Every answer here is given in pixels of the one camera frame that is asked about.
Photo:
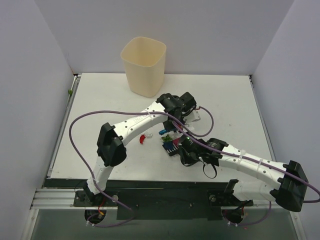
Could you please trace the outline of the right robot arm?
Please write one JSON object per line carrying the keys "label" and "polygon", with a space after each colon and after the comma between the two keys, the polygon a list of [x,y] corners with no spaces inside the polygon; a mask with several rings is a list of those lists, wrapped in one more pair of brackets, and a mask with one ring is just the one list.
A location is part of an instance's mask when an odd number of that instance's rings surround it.
{"label": "right robot arm", "polygon": [[240,150],[220,139],[192,140],[182,136],[178,142],[182,163],[202,161],[213,167],[234,169],[257,180],[239,180],[223,192],[224,201],[230,205],[238,201],[266,200],[276,202],[282,208],[300,212],[304,203],[307,186],[306,174],[300,163],[274,162]]}

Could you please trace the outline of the blue hand brush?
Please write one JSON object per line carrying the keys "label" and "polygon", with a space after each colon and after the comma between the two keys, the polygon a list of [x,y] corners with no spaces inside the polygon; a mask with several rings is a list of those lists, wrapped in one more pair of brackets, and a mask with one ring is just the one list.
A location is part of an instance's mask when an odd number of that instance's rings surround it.
{"label": "blue hand brush", "polygon": [[174,133],[177,132],[177,128],[174,127],[173,125],[165,127],[164,129],[160,130],[158,134],[162,136],[171,132],[174,132]]}

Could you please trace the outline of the black slotted dustpan scoop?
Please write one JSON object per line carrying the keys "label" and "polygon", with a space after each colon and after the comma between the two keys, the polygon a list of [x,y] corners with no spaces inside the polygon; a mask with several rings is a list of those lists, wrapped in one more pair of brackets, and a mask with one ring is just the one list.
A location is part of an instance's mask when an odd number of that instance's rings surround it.
{"label": "black slotted dustpan scoop", "polygon": [[178,145],[175,143],[174,140],[163,142],[162,147],[170,157],[179,154]]}

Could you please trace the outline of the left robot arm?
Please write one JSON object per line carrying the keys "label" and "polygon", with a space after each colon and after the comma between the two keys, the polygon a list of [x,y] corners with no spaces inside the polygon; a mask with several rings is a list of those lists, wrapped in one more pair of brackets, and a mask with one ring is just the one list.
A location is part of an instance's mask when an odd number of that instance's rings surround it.
{"label": "left robot arm", "polygon": [[163,123],[168,131],[174,129],[171,115],[184,123],[183,118],[192,113],[197,106],[194,97],[186,92],[182,96],[162,94],[146,109],[134,114],[132,118],[110,125],[101,126],[97,139],[97,159],[91,176],[84,187],[85,200],[92,206],[99,205],[113,168],[127,158],[126,145],[138,135]]}

